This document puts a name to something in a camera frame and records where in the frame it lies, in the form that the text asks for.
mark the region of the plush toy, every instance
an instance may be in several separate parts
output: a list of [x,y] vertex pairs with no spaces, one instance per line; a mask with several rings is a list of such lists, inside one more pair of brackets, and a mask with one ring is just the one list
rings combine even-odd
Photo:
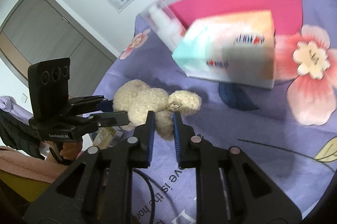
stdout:
[[160,88],[151,88],[141,80],[132,80],[120,87],[114,95],[114,111],[126,111],[130,123],[122,126],[130,131],[146,122],[148,111],[154,111],[156,131],[165,140],[173,139],[172,113],[181,115],[196,113],[201,98],[190,91],[180,90],[168,95]]

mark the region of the light switch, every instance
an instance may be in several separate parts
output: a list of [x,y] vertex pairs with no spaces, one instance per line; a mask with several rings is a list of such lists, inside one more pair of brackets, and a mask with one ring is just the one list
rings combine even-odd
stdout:
[[26,103],[27,99],[28,99],[28,97],[24,93],[22,93],[22,95],[21,95],[21,101],[23,103]]

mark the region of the purple bed sheet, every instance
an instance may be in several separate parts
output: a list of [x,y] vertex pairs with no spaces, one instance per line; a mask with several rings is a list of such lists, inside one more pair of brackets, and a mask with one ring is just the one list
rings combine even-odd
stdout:
[[[337,0],[302,2],[304,24],[324,28],[330,36],[330,48],[337,48]],[[214,146],[242,148],[305,216],[320,199],[337,168],[333,158],[335,156],[337,160],[336,112],[321,126],[302,125],[294,118],[287,101],[287,89],[293,80],[277,81],[273,90],[243,86],[243,91],[259,109],[230,108],[220,99],[218,83],[186,77],[164,43],[153,31],[147,33],[147,29],[149,26],[138,16],[135,22],[135,35],[139,38],[137,48],[127,48],[122,59],[119,58],[107,71],[94,94],[112,99],[120,86],[133,79],[163,88],[168,93],[176,90],[197,93],[203,100],[202,108],[195,115],[184,117],[184,123]],[[328,160],[315,159],[320,151],[326,151],[326,157],[330,156]],[[174,141],[162,140],[156,134],[151,166],[143,171],[160,186],[153,185],[156,196],[154,223],[195,223],[195,171],[178,168]],[[133,215],[146,224],[151,208],[148,186],[135,174],[133,187]]]

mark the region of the floral pattern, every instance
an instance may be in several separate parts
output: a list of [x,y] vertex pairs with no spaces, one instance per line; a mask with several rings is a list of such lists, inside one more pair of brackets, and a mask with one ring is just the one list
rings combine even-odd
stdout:
[[276,80],[292,80],[289,108],[302,125],[323,125],[336,110],[337,49],[327,31],[304,25],[301,33],[276,37]]
[[146,29],[143,32],[137,34],[131,41],[131,43],[128,45],[128,47],[126,48],[126,50],[121,54],[120,59],[124,60],[126,57],[128,57],[131,52],[136,49],[139,48],[140,46],[142,46],[146,40],[149,37],[149,33],[150,33],[151,29]]

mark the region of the camera lens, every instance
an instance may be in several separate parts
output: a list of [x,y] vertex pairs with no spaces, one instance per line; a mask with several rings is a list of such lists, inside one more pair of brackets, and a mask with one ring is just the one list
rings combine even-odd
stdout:
[[67,66],[65,66],[62,70],[63,76],[67,77],[68,76],[68,72],[69,72],[69,68]]
[[58,81],[61,77],[61,69],[59,67],[56,67],[53,69],[53,74],[52,74],[54,82]]
[[48,71],[42,73],[42,83],[46,85],[49,82],[50,75]]

